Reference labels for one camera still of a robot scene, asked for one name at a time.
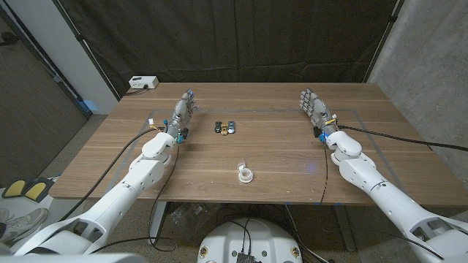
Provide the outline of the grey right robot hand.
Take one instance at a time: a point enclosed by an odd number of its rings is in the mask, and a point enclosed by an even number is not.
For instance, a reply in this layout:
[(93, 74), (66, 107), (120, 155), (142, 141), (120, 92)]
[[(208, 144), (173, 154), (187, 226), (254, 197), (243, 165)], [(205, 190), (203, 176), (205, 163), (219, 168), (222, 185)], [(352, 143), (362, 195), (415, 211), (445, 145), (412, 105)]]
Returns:
[(324, 101), (309, 88), (301, 92), (300, 108), (309, 116), (314, 136), (321, 142), (338, 131), (336, 115), (332, 114)]

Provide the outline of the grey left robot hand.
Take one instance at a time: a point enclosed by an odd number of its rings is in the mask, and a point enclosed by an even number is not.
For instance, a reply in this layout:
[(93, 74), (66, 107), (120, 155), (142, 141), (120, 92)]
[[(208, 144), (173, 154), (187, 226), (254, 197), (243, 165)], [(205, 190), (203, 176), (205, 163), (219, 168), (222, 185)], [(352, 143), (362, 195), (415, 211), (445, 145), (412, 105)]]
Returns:
[(195, 94), (189, 88), (176, 103), (172, 117), (167, 122), (166, 133), (173, 136), (178, 144), (187, 139), (189, 124), (197, 108)]

